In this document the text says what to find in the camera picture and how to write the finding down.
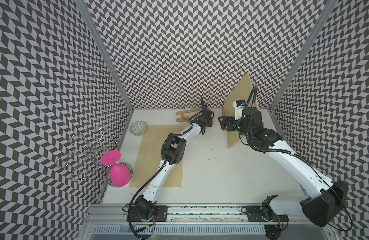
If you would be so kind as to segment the wooden easel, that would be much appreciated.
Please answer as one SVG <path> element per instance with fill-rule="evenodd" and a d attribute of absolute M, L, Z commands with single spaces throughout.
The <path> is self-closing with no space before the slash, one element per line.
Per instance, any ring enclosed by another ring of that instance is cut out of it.
<path fill-rule="evenodd" d="M 197 114 L 200 111 L 201 111 L 201 109 L 178 111 L 178 112 L 176 112 L 176 115 L 179 118 L 177 118 L 176 121 L 181 122 L 181 123 L 187 123 L 193 115 Z"/>

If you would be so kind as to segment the plywood board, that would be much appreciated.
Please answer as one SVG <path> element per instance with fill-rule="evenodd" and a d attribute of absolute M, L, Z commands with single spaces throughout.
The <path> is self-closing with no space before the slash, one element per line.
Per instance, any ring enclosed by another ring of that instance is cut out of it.
<path fill-rule="evenodd" d="M 256 136 L 264 131 L 261 112 L 256 103 L 257 88 L 253 87 L 249 74 L 245 74 L 232 92 L 225 98 L 220 127 L 227 134 L 227 148 L 240 142 L 240 137 Z"/>
<path fill-rule="evenodd" d="M 148 125 L 136 159 L 130 188 L 140 188 L 159 169 L 161 147 L 170 133 L 179 133 L 185 125 Z"/>

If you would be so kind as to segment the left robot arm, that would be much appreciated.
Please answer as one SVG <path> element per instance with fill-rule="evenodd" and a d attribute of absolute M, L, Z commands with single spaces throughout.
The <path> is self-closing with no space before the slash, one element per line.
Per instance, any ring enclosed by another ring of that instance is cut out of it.
<path fill-rule="evenodd" d="M 138 189 L 130 202 L 143 220 L 150 220 L 154 214 L 160 191 L 172 169 L 178 165 L 185 153 L 188 140 L 203 135 L 207 127 L 212 126 L 214 113 L 206 107 L 189 119 L 189 127 L 180 133 L 170 133 L 161 147 L 161 161 L 156 173 Z"/>

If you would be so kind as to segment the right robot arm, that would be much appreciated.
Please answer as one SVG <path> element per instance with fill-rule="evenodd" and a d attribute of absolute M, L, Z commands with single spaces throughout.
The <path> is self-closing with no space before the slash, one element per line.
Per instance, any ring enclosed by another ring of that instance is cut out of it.
<path fill-rule="evenodd" d="M 246 138 L 246 145 L 254 151 L 273 158 L 303 187 L 306 195 L 294 199 L 279 199 L 273 195 L 267 201 L 276 215 L 306 217 L 313 224 L 325 227 L 341 211 L 346 211 L 348 185 L 333 181 L 320 173 L 288 145 L 273 129 L 262 122 L 261 112 L 255 107 L 241 108 L 237 117 L 218 118 L 222 130 L 236 132 Z"/>

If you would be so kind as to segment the green patterned ceramic bowl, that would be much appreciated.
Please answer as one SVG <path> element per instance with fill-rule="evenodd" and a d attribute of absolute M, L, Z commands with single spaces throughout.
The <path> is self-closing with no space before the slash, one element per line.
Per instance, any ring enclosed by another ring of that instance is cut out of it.
<path fill-rule="evenodd" d="M 136 121 L 130 125 L 130 133 L 135 136 L 142 136 L 147 131 L 147 123 L 144 121 Z"/>

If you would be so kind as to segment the pink egg-shaped container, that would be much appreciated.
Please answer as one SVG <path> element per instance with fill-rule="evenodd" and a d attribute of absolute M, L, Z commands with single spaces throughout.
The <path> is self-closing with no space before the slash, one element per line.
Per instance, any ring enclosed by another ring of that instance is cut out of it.
<path fill-rule="evenodd" d="M 119 163 L 122 154 L 118 150 L 106 152 L 101 157 L 101 163 L 110 167 L 110 179 L 115 187 L 126 186 L 132 179 L 132 171 L 124 164 Z"/>

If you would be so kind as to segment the aluminium corner post left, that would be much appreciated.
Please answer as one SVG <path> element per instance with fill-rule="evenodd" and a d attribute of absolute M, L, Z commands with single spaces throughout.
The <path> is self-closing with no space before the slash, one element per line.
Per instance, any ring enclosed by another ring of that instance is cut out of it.
<path fill-rule="evenodd" d="M 99 34 L 99 31 L 95 25 L 95 22 L 89 12 L 89 9 L 87 8 L 87 4 L 86 1 L 81 1 L 81 0 L 76 0 L 75 4 L 77 6 L 77 9 L 79 10 L 83 21 L 85 22 L 89 32 L 91 33 L 91 36 L 94 40 L 94 43 L 96 44 L 99 52 L 101 53 L 101 56 L 106 64 L 106 66 L 108 67 L 108 70 L 113 78 L 113 80 L 115 81 L 115 84 L 117 85 L 120 94 L 122 96 L 122 98 L 124 99 L 127 108 L 132 112 L 134 110 L 134 108 L 132 107 L 132 104 L 127 96 L 127 93 L 123 87 L 123 84 L 121 82 L 121 79 L 115 69 L 115 66 L 113 64 L 113 61 L 110 58 L 110 54 L 108 53 L 104 42 Z"/>

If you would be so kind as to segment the aluminium corner post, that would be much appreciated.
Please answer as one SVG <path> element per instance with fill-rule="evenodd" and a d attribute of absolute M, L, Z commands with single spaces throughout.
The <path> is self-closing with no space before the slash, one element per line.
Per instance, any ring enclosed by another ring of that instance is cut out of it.
<path fill-rule="evenodd" d="M 75 4 L 77 6 L 77 9 L 79 10 L 83 21 L 85 22 L 89 32 L 91 33 L 91 36 L 94 40 L 94 43 L 96 44 L 99 52 L 101 53 L 101 56 L 106 64 L 106 66 L 108 67 L 108 70 L 113 78 L 113 80 L 115 81 L 115 84 L 117 85 L 120 94 L 122 96 L 122 98 L 124 99 L 127 108 L 132 112 L 134 110 L 134 108 L 132 107 L 132 104 L 127 96 L 127 93 L 123 87 L 123 84 L 121 82 L 121 79 L 115 69 L 115 66 L 113 64 L 113 61 L 110 58 L 110 54 L 108 53 L 104 42 L 99 34 L 99 31 L 95 25 L 95 22 L 89 12 L 89 9 L 87 8 L 87 4 L 86 1 L 81 1 L 81 0 L 76 0 Z"/>
<path fill-rule="evenodd" d="M 312 27 L 310 34 L 308 35 L 305 43 L 303 44 L 298 56 L 296 57 L 294 63 L 292 64 L 285 80 L 282 83 L 279 91 L 277 92 L 273 102 L 271 103 L 270 107 L 268 108 L 269 111 L 273 112 L 275 108 L 278 106 L 280 100 L 284 96 L 286 90 L 290 86 L 293 78 L 296 76 L 299 68 L 301 67 L 304 59 L 306 58 L 308 52 L 310 51 L 311 47 L 313 46 L 314 42 L 318 38 L 322 28 L 324 27 L 325 23 L 328 21 L 328 18 L 334 11 L 336 5 L 339 1 L 327 1 L 326 5 L 324 6 L 321 14 L 319 15 L 316 23 Z"/>

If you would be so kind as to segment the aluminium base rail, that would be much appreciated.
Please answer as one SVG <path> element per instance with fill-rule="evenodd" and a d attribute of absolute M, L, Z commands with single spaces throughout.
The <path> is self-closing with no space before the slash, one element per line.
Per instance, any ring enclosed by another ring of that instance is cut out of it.
<path fill-rule="evenodd" d="M 127 221 L 124 205 L 89 207 L 78 240 L 340 240 L 305 217 L 266 221 L 258 204 L 161 204 L 150 221 Z"/>

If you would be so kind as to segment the aluminium corner post right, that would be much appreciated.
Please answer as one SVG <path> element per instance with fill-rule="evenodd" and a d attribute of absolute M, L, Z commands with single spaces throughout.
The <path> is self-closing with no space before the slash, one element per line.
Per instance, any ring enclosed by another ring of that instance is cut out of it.
<path fill-rule="evenodd" d="M 279 91 L 277 92 L 273 102 L 271 103 L 270 107 L 268 108 L 269 111 L 273 112 L 275 108 L 278 106 L 280 100 L 284 96 L 286 90 L 290 86 L 293 78 L 296 76 L 299 68 L 301 67 L 304 59 L 306 58 L 308 52 L 310 51 L 311 47 L 313 46 L 314 42 L 318 38 L 322 28 L 324 27 L 325 23 L 328 21 L 328 18 L 334 11 L 336 5 L 339 1 L 327 1 L 326 5 L 324 6 L 321 14 L 319 15 L 316 23 L 312 27 L 310 34 L 308 35 L 305 43 L 303 44 L 298 56 L 296 57 L 294 63 L 292 64 L 285 80 L 282 83 Z"/>

